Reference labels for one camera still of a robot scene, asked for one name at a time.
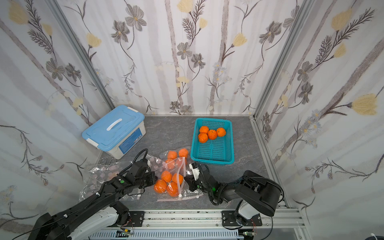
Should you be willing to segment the orange from bag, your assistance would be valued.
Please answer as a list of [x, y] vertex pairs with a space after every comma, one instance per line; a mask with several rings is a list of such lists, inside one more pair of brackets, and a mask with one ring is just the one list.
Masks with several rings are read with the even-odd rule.
[[161, 179], [166, 183], [170, 183], [172, 181], [173, 175], [169, 171], [163, 171], [161, 174]]

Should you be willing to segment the clear zip-top bag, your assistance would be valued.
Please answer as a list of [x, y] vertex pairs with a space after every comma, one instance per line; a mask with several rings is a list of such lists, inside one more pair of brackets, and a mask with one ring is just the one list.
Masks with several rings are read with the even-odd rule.
[[115, 165], [109, 166], [107, 168], [99, 165], [98, 161], [97, 164], [90, 168], [87, 172], [89, 177], [85, 181], [86, 185], [80, 191], [79, 202], [90, 197], [101, 188], [104, 182], [110, 181], [112, 178], [116, 177], [120, 171], [128, 167], [131, 163], [132, 162], [130, 161], [118, 160]]
[[[203, 196], [203, 192], [196, 190], [191, 192], [184, 180], [185, 176], [193, 175], [189, 164], [193, 163], [190, 158], [191, 147], [183, 147], [176, 150], [167, 150], [159, 157], [148, 156], [148, 163], [152, 171], [158, 177], [153, 186], [152, 192], [157, 196], [158, 202], [176, 202], [198, 199]], [[161, 179], [163, 171], [169, 171], [172, 181], [166, 183]]]

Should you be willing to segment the clear zip-top bag front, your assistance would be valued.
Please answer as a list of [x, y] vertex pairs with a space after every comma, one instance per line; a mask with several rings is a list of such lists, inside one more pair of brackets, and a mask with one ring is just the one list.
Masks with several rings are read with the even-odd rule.
[[98, 161], [97, 164], [90, 168], [87, 172], [89, 177], [85, 181], [86, 185], [80, 191], [79, 202], [90, 197], [101, 188], [104, 182], [110, 181], [112, 178], [116, 177], [120, 171], [128, 167], [131, 163], [132, 162], [130, 161], [118, 160], [115, 165], [109, 166], [107, 168], [99, 165]]

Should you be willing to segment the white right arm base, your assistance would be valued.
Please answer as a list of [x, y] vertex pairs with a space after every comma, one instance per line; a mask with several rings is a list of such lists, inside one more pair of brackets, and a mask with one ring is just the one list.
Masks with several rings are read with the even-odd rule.
[[222, 226], [226, 229], [236, 230], [243, 227], [260, 227], [262, 218], [254, 207], [240, 201], [237, 208], [232, 211], [222, 211]]

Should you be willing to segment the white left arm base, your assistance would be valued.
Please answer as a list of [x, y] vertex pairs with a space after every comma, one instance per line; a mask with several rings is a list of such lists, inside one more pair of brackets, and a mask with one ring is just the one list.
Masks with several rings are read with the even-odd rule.
[[141, 227], [143, 225], [145, 211], [130, 211], [122, 202], [117, 201], [92, 215], [84, 223], [79, 225], [69, 237], [72, 240], [83, 240], [106, 227], [118, 226]]

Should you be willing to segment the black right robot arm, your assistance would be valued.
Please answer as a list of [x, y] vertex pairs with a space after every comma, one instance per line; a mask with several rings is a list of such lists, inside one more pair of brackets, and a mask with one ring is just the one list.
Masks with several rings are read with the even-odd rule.
[[189, 164], [193, 175], [187, 177], [190, 191], [201, 190], [210, 202], [218, 206], [223, 202], [242, 199], [259, 213], [272, 217], [284, 196], [284, 191], [276, 182], [252, 171], [245, 171], [243, 176], [230, 183], [220, 183], [211, 175], [207, 165], [197, 162]]

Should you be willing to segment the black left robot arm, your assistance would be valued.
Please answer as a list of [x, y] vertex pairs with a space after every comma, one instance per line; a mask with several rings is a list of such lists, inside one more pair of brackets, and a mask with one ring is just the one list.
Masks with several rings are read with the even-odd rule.
[[147, 160], [148, 149], [141, 150], [133, 162], [109, 181], [102, 183], [100, 189], [90, 197], [55, 215], [46, 213], [40, 216], [30, 231], [14, 239], [29, 235], [29, 240], [73, 240], [71, 234], [92, 216], [106, 207], [117, 213], [115, 222], [124, 224], [129, 219], [129, 209], [120, 199], [135, 189], [144, 190], [157, 181]]

